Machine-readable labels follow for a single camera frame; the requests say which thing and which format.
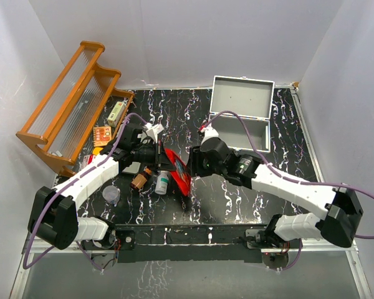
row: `gray metal case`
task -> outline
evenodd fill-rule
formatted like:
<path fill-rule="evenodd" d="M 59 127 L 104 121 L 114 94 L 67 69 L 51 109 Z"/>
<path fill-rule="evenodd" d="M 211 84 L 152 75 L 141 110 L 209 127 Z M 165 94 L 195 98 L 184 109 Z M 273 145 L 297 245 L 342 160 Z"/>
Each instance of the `gray metal case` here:
<path fill-rule="evenodd" d="M 273 91 L 273 81 L 214 76 L 209 118 L 223 110 L 237 113 L 244 120 L 257 150 L 270 153 Z M 235 116 L 221 115 L 212 127 L 229 147 L 252 151 L 244 128 Z"/>

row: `cable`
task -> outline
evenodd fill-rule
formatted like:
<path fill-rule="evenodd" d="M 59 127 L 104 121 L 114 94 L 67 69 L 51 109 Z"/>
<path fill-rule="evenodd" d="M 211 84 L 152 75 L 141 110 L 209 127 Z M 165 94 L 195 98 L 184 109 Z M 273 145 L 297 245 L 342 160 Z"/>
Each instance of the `cable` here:
<path fill-rule="evenodd" d="M 300 253 L 302 252 L 302 239 L 299 239 L 299 248 L 298 248 L 298 253 L 297 253 L 297 256 L 295 257 L 294 261 L 292 263 L 290 263 L 288 266 L 286 266 L 285 268 L 282 268 L 283 271 L 285 270 L 288 270 L 290 268 L 292 268 L 297 262 L 298 262 L 298 259 L 300 257 Z"/>
<path fill-rule="evenodd" d="M 119 131 L 119 134 L 117 136 L 117 139 L 116 141 L 114 142 L 113 146 L 112 146 L 112 149 L 111 151 L 109 152 L 108 156 L 102 161 L 100 162 L 97 167 L 103 165 L 105 162 L 108 161 L 108 159 L 111 157 L 111 155 L 113 154 L 113 152 L 115 151 L 115 149 L 117 148 L 117 145 L 120 141 L 120 137 L 122 136 L 122 133 L 125 129 L 125 125 L 129 122 L 130 118 L 132 116 L 137 116 L 143 123 L 144 125 L 147 124 L 147 122 L 138 114 L 136 113 L 129 113 L 126 117 L 125 117 L 125 121 L 124 121 L 124 125 L 121 127 L 120 131 Z M 97 167 L 91 167 L 90 169 L 88 169 L 86 172 L 84 172 L 83 174 L 80 175 L 80 178 L 84 177 L 86 174 L 92 172 L 95 168 Z M 51 204 L 57 199 L 57 197 L 60 196 L 61 193 L 63 193 L 66 189 L 68 189 L 69 187 L 73 186 L 77 181 L 79 180 L 79 178 L 75 178 L 73 180 L 71 180 L 70 183 L 68 183 L 67 185 L 65 185 L 61 190 L 57 191 L 53 197 L 49 200 L 49 202 L 44 206 L 41 214 L 39 215 L 39 218 L 37 218 L 37 221 L 33 227 L 33 231 L 32 231 L 32 234 L 31 234 L 31 238 L 29 239 L 29 242 L 27 244 L 27 247 L 26 247 L 26 251 L 25 251 L 25 255 L 24 255 L 24 261 L 22 263 L 22 267 L 26 270 L 26 269 L 29 269 L 31 268 L 35 263 L 37 263 L 43 256 L 45 256 L 46 253 L 48 253 L 50 250 L 52 250 L 54 248 L 54 246 L 51 246 L 49 247 L 47 250 L 45 250 L 42 254 L 40 254 L 36 259 L 34 259 L 29 265 L 27 264 L 27 260 L 29 258 L 29 254 L 31 252 L 31 249 L 32 249 L 32 244 L 33 244 L 33 241 L 36 237 L 36 234 L 37 234 L 37 230 L 39 229 L 39 226 L 40 224 L 42 223 L 42 220 L 43 220 L 43 217 L 44 215 L 46 214 L 46 212 L 50 209 L 50 206 Z M 86 251 L 83 250 L 83 248 L 80 246 L 80 244 L 77 242 L 79 248 L 82 250 L 82 252 L 87 256 L 89 257 L 89 255 L 86 253 Z"/>
<path fill-rule="evenodd" d="M 121 247 L 121 243 L 120 243 L 120 240 L 118 239 L 117 241 L 115 241 L 115 248 L 114 248 L 116 261 L 118 261 L 120 247 Z"/>
<path fill-rule="evenodd" d="M 76 244 L 78 245 L 80 251 L 83 252 L 83 254 L 85 255 L 85 257 L 87 257 L 87 259 L 92 263 L 92 265 L 93 265 L 97 270 L 100 270 L 101 272 L 103 272 L 104 269 L 105 269 L 105 267 L 102 268 L 102 267 L 100 267 L 99 265 L 97 265 L 97 264 L 92 260 L 92 258 L 89 256 L 89 254 L 86 252 L 86 250 L 83 249 L 83 247 L 81 246 L 81 244 L 80 244 L 78 241 L 76 241 Z"/>
<path fill-rule="evenodd" d="M 289 251 L 289 241 L 283 244 L 280 254 L 286 254 L 288 251 Z"/>
<path fill-rule="evenodd" d="M 301 184 L 301 185 L 307 185 L 307 186 L 330 186 L 330 187 L 342 187 L 342 188 L 346 188 L 348 187 L 349 189 L 352 189 L 354 191 L 357 191 L 359 193 L 362 193 L 372 199 L 374 199 L 374 194 L 370 194 L 369 192 L 367 192 L 366 190 L 363 190 L 361 188 L 357 188 L 357 187 L 352 187 L 352 186 L 349 186 L 349 185 L 345 185 L 345 184 L 339 184 L 339 183 L 318 183 L 318 182 L 307 182 L 307 181 L 298 181 L 297 179 L 291 179 L 291 178 L 287 178 L 285 176 L 282 176 L 281 174 L 279 174 L 279 172 L 276 170 L 276 168 L 274 168 L 272 166 L 271 163 L 268 162 L 268 160 L 266 159 L 266 157 L 257 151 L 255 145 L 254 145 L 254 142 L 249 134 L 249 131 L 247 129 L 247 126 L 245 125 L 244 121 L 242 120 L 242 118 L 237 114 L 237 113 L 234 113 L 232 111 L 229 111 L 229 110 L 225 110 L 225 111 L 222 111 L 220 113 L 218 113 L 214 118 L 212 118 L 211 120 L 209 120 L 203 127 L 207 127 L 210 123 L 212 123 L 212 121 L 214 121 L 215 119 L 217 119 L 217 117 L 219 117 L 220 115 L 222 114 L 225 114 L 225 113 L 229 113 L 229 114 L 232 114 L 234 115 L 238 120 L 239 122 L 242 124 L 242 126 L 244 127 L 244 131 L 248 137 L 248 140 L 249 140 L 249 143 L 251 144 L 251 147 L 252 149 L 254 150 L 255 154 L 257 154 L 259 157 L 261 157 L 261 159 L 263 160 L 263 162 L 265 163 L 265 165 L 267 166 L 267 168 L 269 168 L 271 170 L 272 173 L 274 173 L 277 177 L 281 178 L 281 179 L 285 179 L 286 181 L 288 182 L 291 182 L 291 183 L 296 183 L 296 184 Z M 367 239 L 367 240 L 374 240 L 374 235 L 356 235 L 355 236 L 356 238 L 359 238 L 359 239 Z"/>
<path fill-rule="evenodd" d="M 102 267 L 103 268 L 103 270 L 105 270 L 105 268 L 107 268 L 107 266 L 110 264 L 110 262 L 113 262 L 115 260 L 115 258 L 113 258 L 113 259 L 110 259 L 106 264 L 105 264 L 105 266 L 104 267 Z"/>

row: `orange wooden rack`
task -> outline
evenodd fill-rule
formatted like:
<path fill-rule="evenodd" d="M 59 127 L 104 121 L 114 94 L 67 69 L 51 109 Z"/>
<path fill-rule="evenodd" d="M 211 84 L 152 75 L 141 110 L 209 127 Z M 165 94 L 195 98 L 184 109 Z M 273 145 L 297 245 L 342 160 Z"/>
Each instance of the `orange wooden rack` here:
<path fill-rule="evenodd" d="M 75 164 L 110 96 L 127 98 L 116 136 L 134 93 L 118 90 L 118 70 L 97 63 L 105 47 L 83 41 L 16 136 L 57 174 L 73 176 Z"/>

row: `floor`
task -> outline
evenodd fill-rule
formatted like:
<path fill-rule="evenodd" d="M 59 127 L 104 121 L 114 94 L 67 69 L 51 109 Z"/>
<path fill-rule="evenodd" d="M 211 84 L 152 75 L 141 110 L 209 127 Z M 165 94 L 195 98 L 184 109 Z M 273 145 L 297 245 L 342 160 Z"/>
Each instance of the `floor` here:
<path fill-rule="evenodd" d="M 151 123 L 161 123 L 165 130 L 162 140 L 166 148 L 187 162 L 188 148 L 199 145 L 198 128 L 209 113 L 211 89 L 139 90 L 129 112 L 141 115 Z M 111 99 L 97 125 L 106 119 L 119 99 Z M 92 137 L 80 155 L 75 170 L 85 154 L 93 150 Z M 316 180 L 313 164 L 304 139 L 289 88 L 274 90 L 271 113 L 270 162 L 279 169 L 311 181 Z M 183 197 L 175 185 L 168 193 L 154 193 L 155 179 L 142 191 L 129 187 L 132 175 L 122 175 L 104 184 L 80 208 L 80 217 L 101 216 L 116 224 L 266 224 L 274 214 L 304 212 L 294 204 L 276 196 L 236 187 L 220 176 L 194 178 L 191 196 Z M 113 184 L 121 191 L 117 207 L 108 205 L 102 190 Z"/>
<path fill-rule="evenodd" d="M 303 252 L 280 275 L 242 261 L 116 264 L 101 275 L 82 254 L 48 254 L 32 267 L 30 298 L 360 298 L 345 252 Z"/>

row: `case lid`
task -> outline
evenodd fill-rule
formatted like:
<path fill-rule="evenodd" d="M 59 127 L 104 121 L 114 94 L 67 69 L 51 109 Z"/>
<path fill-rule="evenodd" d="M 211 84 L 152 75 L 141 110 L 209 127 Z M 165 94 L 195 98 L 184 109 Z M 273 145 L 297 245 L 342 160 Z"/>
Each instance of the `case lid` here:
<path fill-rule="evenodd" d="M 269 119 L 274 82 L 214 76 L 210 113 L 231 110 L 246 118 Z"/>

